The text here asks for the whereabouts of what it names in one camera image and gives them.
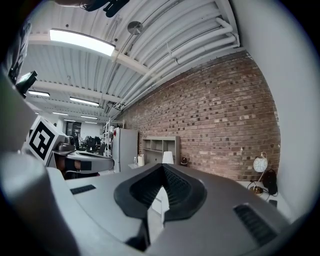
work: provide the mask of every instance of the white refrigerator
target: white refrigerator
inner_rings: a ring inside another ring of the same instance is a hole
[[[114,160],[114,172],[128,172],[129,164],[138,160],[138,131],[115,128],[113,133],[112,158]]]

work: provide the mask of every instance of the paper towel roll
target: paper towel roll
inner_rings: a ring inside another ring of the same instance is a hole
[[[138,155],[138,166],[144,166],[145,165],[145,155],[139,154]]]

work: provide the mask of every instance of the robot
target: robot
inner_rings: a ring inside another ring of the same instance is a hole
[[[45,252],[268,255],[290,236],[292,225],[275,207],[233,180],[185,166],[146,164],[130,172],[65,180],[56,169],[57,156],[85,162],[86,168],[73,172],[86,174],[112,168],[113,160],[77,152],[71,138],[36,117],[4,75],[1,84],[1,97],[13,111],[2,118],[12,129],[1,145],[0,189]],[[32,155],[21,151],[30,127],[25,146]],[[164,229],[150,242],[147,211],[162,187],[169,210]]]

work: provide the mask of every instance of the vent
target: vent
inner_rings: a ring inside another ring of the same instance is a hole
[[[83,192],[87,192],[90,190],[94,190],[96,187],[94,185],[87,185],[87,186],[81,186],[81,187],[76,187],[76,188],[72,188],[70,189],[72,195],[76,195],[76,194],[80,194]]]
[[[277,236],[277,234],[252,208],[250,208],[250,206],[242,204],[238,205],[233,210],[259,246],[269,243]]]

